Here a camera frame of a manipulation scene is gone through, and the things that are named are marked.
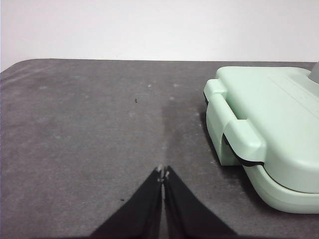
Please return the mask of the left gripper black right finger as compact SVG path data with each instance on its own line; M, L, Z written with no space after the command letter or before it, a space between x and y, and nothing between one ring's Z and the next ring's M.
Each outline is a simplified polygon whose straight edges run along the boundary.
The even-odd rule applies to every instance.
M239 235L202 204L172 167L164 170L165 210L171 239L237 239Z

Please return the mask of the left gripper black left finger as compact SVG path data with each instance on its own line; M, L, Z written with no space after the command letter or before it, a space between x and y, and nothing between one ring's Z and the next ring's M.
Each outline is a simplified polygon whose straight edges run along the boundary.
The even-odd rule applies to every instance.
M155 168L132 197L90 235L92 239L157 239L162 206L162 168Z

